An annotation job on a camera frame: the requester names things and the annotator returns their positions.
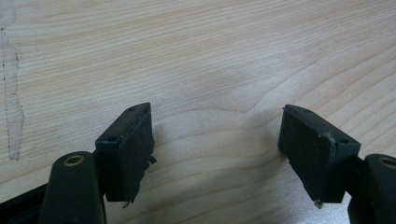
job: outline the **clamp jaw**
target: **clamp jaw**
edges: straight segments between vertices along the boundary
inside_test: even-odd
[[[358,157],[361,144],[314,112],[285,105],[278,147],[317,207],[347,191],[352,224],[396,223],[396,159]]]

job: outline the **light wood panel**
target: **light wood panel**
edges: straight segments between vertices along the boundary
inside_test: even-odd
[[[348,223],[276,148],[282,106],[396,156],[396,2],[2,0],[0,202],[151,102],[135,203],[109,223]]]

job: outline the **black plastic part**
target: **black plastic part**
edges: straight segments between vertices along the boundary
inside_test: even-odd
[[[150,104],[125,110],[96,140],[103,191],[109,202],[134,202],[154,149]]]
[[[47,185],[42,185],[0,204],[0,222],[5,224],[37,223]]]
[[[396,159],[372,154],[364,160],[364,184],[367,188],[376,223],[396,223]]]
[[[106,223],[95,161],[90,152],[70,153],[53,163],[39,223]]]
[[[351,224],[375,223],[375,213],[363,181],[363,166],[363,160],[358,157],[347,172],[346,191],[352,197],[347,208]]]
[[[314,112],[285,105],[278,140],[312,201],[340,203],[361,144]]]

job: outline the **hole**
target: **hole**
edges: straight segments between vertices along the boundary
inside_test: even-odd
[[[340,139],[340,143],[342,144],[348,144],[349,141],[347,139]]]
[[[381,158],[380,161],[389,168],[396,169],[396,161],[388,158]]]
[[[74,155],[74,156],[68,157],[66,160],[64,160],[64,165],[65,166],[74,166],[74,165],[82,163],[84,160],[85,160],[84,156]]]

